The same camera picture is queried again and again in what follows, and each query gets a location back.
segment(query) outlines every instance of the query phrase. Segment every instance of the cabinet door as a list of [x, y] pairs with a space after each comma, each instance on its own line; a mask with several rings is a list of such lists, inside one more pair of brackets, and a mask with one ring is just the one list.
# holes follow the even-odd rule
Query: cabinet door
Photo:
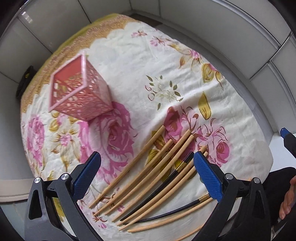
[[29, 30], [15, 19], [0, 42], [0, 72], [20, 82], [26, 69], [38, 70], [51, 55]]
[[280, 73], [272, 63], [265, 65], [251, 80], [271, 112], [278, 130], [296, 132], [296, 104]]
[[296, 99], [296, 39], [292, 34], [271, 61], [280, 71]]
[[227, 0], [261, 23], [282, 44], [290, 28], [278, 10], [267, 0]]
[[131, 10], [129, 0], [79, 0], [91, 22], [111, 13]]
[[19, 18], [52, 53], [90, 23], [79, 2], [69, 0], [33, 1]]
[[158, 0], [131, 0], [131, 7], [134, 10], [140, 10], [159, 16], [159, 1]]
[[247, 78], [275, 53], [278, 42], [255, 19], [225, 0], [160, 0], [161, 16], [212, 45]]

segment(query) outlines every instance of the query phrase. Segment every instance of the pink plastic basket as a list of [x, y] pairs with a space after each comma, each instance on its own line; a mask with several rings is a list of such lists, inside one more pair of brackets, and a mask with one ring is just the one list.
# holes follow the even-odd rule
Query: pink plastic basket
[[85, 54], [56, 70], [50, 84], [49, 111], [89, 121], [113, 109], [106, 82]]

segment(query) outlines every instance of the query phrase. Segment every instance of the dark clothing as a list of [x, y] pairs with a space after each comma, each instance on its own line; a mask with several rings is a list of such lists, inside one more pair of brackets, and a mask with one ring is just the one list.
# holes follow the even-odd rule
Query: dark clothing
[[[269, 173], [263, 183], [269, 205], [271, 225], [275, 225], [277, 223], [281, 203], [284, 201], [286, 192], [290, 189], [290, 180], [294, 176], [296, 176], [296, 169], [293, 167], [286, 167]], [[284, 228], [273, 240], [295, 241], [295, 227], [296, 219], [287, 222]]]

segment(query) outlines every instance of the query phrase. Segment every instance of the blue gripper pad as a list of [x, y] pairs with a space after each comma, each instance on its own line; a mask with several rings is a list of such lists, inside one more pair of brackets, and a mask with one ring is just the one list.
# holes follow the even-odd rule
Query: blue gripper pad
[[282, 138], [285, 138], [285, 136], [287, 134], [289, 134], [290, 132], [286, 128], [282, 128], [281, 131], [280, 131], [280, 133], [281, 133], [281, 137]]
[[208, 160], [201, 152], [198, 151], [194, 153], [193, 163], [204, 185], [206, 186], [209, 195], [220, 202], [223, 196], [222, 183], [209, 166]]
[[73, 200], [83, 199], [88, 187], [101, 166], [101, 155], [97, 152], [88, 160], [73, 183]]

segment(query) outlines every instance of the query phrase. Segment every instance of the finger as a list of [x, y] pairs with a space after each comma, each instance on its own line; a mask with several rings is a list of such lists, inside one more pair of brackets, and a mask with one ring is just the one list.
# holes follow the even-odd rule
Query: finger
[[281, 220], [283, 220], [286, 216], [283, 205], [284, 205], [284, 202], [281, 203], [281, 207], [279, 209], [279, 217]]
[[294, 185], [291, 185], [290, 190], [287, 192], [287, 204], [290, 206], [294, 200]]
[[296, 184], [296, 176], [291, 179], [290, 184], [291, 185], [295, 185]]
[[283, 209], [284, 209], [284, 212], [285, 212], [286, 215], [289, 214], [289, 212], [291, 211], [291, 208], [288, 205], [288, 201], [287, 201], [288, 197], [287, 196], [288, 196], [288, 192], [285, 195], [284, 204], [283, 204]]

